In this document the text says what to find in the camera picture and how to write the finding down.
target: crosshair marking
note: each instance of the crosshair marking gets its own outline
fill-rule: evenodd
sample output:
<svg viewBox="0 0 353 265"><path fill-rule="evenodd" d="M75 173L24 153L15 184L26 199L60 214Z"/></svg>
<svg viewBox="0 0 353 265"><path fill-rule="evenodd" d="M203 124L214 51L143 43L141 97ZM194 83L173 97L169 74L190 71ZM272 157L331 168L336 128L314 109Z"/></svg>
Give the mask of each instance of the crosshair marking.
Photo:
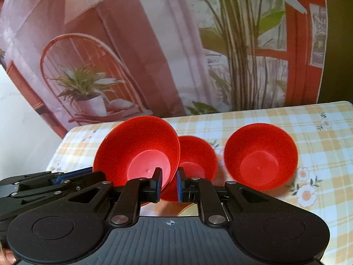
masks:
<svg viewBox="0 0 353 265"><path fill-rule="evenodd" d="M172 226L172 225L174 225L174 224L177 223L177 222L175 222L175 221L173 221L173 220L171 219L171 220L168 220L168 221L165 222L165 223L167 223L169 226Z"/></svg>

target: yellow plaid tablecloth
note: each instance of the yellow plaid tablecloth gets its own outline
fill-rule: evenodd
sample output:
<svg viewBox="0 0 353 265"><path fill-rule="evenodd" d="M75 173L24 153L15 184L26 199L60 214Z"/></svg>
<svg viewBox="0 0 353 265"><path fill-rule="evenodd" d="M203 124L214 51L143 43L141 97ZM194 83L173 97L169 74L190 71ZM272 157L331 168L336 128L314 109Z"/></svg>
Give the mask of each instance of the yellow plaid tablecloth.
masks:
<svg viewBox="0 0 353 265"><path fill-rule="evenodd" d="M285 186L268 194L305 208L325 220L330 243L322 262L353 264L353 106L335 102L310 106L249 110L165 119L178 135L207 140L218 156L214 184L231 180L223 163L223 147L238 128L251 123L281 127L295 141L298 170ZM47 170L69 172L92 166L98 146L119 124L105 123L72 129L54 154ZM175 216L186 205L159 202L142 207L141 215Z"/></svg>

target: photo backdrop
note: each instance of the photo backdrop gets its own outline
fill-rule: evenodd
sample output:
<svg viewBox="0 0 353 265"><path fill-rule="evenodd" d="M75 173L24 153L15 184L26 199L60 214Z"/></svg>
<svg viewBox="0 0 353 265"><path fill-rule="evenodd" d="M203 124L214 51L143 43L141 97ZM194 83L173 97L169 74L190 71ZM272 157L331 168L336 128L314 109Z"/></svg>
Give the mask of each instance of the photo backdrop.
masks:
<svg viewBox="0 0 353 265"><path fill-rule="evenodd" d="M316 103L325 0L3 0L0 56L61 137L84 124Z"/></svg>

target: chair backrest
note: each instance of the chair backrest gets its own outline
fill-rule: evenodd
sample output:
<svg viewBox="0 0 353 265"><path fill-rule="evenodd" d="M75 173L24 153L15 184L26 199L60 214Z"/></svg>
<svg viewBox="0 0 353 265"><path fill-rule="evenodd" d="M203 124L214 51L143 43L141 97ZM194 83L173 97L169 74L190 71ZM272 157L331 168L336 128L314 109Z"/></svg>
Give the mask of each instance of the chair backrest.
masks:
<svg viewBox="0 0 353 265"><path fill-rule="evenodd" d="M77 70L87 66L92 66L97 72L105 72L108 78L125 81L112 86L113 92L106 93L110 101L122 98L137 104L141 111L147 107L145 98L127 67L107 45L95 37L81 33L57 36L45 47L40 61L44 81L56 97L63 88L54 78L64 76L64 69ZM62 97L58 99L71 114L79 112L74 103L70 105Z"/></svg>

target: red bowl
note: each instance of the red bowl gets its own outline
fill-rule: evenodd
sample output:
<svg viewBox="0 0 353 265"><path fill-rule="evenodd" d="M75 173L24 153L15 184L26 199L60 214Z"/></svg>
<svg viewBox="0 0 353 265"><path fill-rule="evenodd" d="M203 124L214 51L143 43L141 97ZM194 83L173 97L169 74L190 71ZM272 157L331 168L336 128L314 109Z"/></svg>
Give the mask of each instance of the red bowl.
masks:
<svg viewBox="0 0 353 265"><path fill-rule="evenodd" d="M231 135L224 148L231 177L256 190L272 190L293 176L298 163L294 141L271 124L249 124Z"/></svg>
<svg viewBox="0 0 353 265"><path fill-rule="evenodd" d="M213 148L209 143L195 136L179 136L180 142L180 163L184 168L187 178L200 177L213 180L218 161ZM176 176L162 191L161 199L165 201L178 201L176 192Z"/></svg>
<svg viewBox="0 0 353 265"><path fill-rule="evenodd" d="M93 162L114 186L128 180L151 178L156 167L163 170L162 188L178 168L180 145L172 126L158 117L134 117L115 127L103 140Z"/></svg>

